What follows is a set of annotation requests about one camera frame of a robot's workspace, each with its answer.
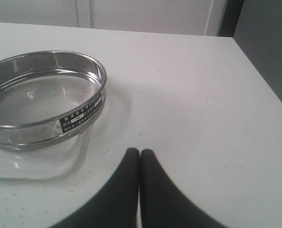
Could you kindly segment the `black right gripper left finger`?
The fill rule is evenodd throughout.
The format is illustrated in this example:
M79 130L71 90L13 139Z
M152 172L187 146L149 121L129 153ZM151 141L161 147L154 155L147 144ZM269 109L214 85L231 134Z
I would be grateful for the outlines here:
M54 228L136 228L140 152L128 148L106 184Z

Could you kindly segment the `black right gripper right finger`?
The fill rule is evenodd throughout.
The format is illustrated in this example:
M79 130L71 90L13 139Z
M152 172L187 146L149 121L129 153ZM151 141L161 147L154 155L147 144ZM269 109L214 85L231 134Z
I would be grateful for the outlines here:
M140 209L144 228L224 228L175 186L154 151L140 157Z

